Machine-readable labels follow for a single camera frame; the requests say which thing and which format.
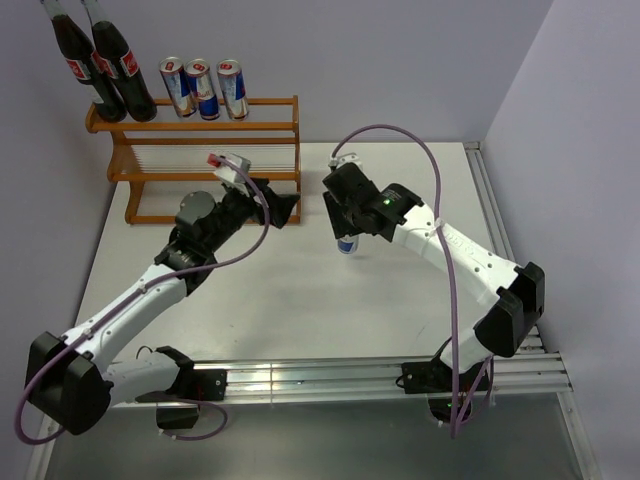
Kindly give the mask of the energy drink can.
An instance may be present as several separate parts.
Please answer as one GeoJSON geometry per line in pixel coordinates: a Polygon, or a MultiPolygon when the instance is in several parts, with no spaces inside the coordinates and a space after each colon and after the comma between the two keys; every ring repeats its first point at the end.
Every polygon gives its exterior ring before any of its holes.
{"type": "Polygon", "coordinates": [[[178,57],[167,57],[160,61],[159,72],[176,114],[181,118],[192,116],[197,111],[197,105],[183,62],[178,57]]]}
{"type": "Polygon", "coordinates": [[[203,59],[191,60],[185,66],[185,73],[190,90],[197,101],[201,118],[207,121],[218,119],[219,102],[209,63],[203,59]]]}
{"type": "Polygon", "coordinates": [[[249,114],[249,104],[239,62],[233,59],[220,61],[216,74],[228,116],[232,120],[244,120],[249,114]]]}
{"type": "Polygon", "coordinates": [[[344,236],[337,240],[338,251],[345,255],[354,254],[359,246],[358,236],[344,236]]]}

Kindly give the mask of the cola bottle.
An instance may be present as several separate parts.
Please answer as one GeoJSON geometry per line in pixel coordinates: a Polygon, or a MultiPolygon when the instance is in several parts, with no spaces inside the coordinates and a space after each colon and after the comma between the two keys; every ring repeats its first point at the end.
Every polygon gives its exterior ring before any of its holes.
{"type": "Polygon", "coordinates": [[[127,111],[109,80],[102,61],[84,31],[54,0],[40,1],[48,15],[58,47],[76,80],[84,86],[99,117],[109,123],[123,120],[127,111]]]}
{"type": "Polygon", "coordinates": [[[82,5],[91,23],[96,50],[106,62],[107,75],[123,99],[129,115],[137,122],[153,120],[157,107],[128,42],[98,1],[82,1],[82,5]]]}

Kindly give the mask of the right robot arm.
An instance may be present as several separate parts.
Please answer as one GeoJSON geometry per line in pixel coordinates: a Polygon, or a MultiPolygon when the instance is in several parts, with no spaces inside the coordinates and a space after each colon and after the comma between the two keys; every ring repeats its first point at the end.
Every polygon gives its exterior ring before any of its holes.
{"type": "Polygon", "coordinates": [[[451,338],[433,365],[435,383],[452,390],[473,366],[490,356],[514,356],[544,311],[545,272],[485,249],[438,218],[408,188],[375,184],[354,163],[323,180],[323,198],[336,238],[369,234],[403,247],[445,272],[451,294],[465,289],[485,312],[462,328],[452,319],[451,338]]]}

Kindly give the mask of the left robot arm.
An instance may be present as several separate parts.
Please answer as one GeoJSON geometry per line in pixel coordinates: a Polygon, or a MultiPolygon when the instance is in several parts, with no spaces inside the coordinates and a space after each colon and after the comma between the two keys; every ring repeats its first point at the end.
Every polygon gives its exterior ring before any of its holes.
{"type": "Polygon", "coordinates": [[[31,404],[62,430],[80,435],[109,408],[140,397],[200,404],[194,362],[177,349],[163,346],[142,359],[114,359],[221,267],[216,251],[247,221],[282,228],[300,199],[275,193],[261,178],[224,190],[221,200],[204,191],[186,195],[168,244],[134,285],[83,324],[60,336],[45,332],[32,342],[20,407],[31,404]]]}

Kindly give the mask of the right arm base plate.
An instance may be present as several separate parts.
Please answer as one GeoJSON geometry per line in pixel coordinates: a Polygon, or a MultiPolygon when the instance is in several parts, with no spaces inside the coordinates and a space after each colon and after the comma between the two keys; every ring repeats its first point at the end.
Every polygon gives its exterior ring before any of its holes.
{"type": "MultiPolygon", "coordinates": [[[[483,362],[477,363],[467,372],[458,376],[459,390],[468,392],[480,373],[483,362]]],[[[401,364],[401,374],[396,378],[396,386],[406,394],[452,393],[453,372],[439,359],[401,364]]],[[[486,391],[489,387],[489,374],[485,372],[476,390],[486,391]]]]}

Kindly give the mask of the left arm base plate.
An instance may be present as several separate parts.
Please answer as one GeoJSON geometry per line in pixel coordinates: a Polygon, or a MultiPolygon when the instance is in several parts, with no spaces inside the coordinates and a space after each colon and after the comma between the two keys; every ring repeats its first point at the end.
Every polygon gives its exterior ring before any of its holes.
{"type": "Polygon", "coordinates": [[[227,371],[224,369],[193,370],[186,380],[168,391],[155,391],[138,396],[138,403],[198,400],[222,401],[227,387],[227,371]]]}

